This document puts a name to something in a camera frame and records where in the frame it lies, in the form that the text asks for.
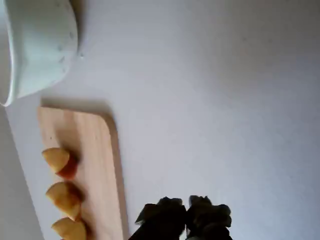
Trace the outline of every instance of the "speckled bowl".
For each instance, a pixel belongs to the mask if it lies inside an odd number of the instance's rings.
[[[61,81],[77,47],[68,0],[0,0],[0,104]]]

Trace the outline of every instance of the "white surface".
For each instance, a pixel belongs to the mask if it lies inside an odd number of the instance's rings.
[[[8,34],[3,34],[3,21]],[[0,79],[0,103],[8,106],[61,81],[76,55],[77,34],[68,0],[0,0],[0,63],[7,60],[1,66],[6,72]],[[8,39],[11,62],[4,44]]]
[[[0,239],[43,240],[6,111],[0,107]]]
[[[46,240],[41,103],[112,110],[131,232],[145,203],[199,194],[236,240],[319,238],[318,1],[90,0],[82,22],[67,79],[7,109]]]

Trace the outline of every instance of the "black object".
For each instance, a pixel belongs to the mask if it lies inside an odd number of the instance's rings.
[[[232,240],[231,210],[225,205],[212,205],[210,199],[192,195],[189,198],[190,208],[186,213],[188,238],[198,237],[202,240]]]
[[[129,240],[179,240],[185,230],[186,208],[179,198],[164,197],[146,204],[135,223],[139,229]]]

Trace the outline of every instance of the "fruit slice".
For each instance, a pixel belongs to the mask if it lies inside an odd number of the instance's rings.
[[[64,240],[86,240],[87,233],[82,221],[72,221],[65,217],[56,221],[51,227]]]
[[[53,147],[42,152],[51,170],[64,179],[72,179],[77,172],[76,159],[63,148]]]
[[[69,182],[55,183],[45,195],[72,220],[75,221],[80,217],[82,197],[73,184]]]

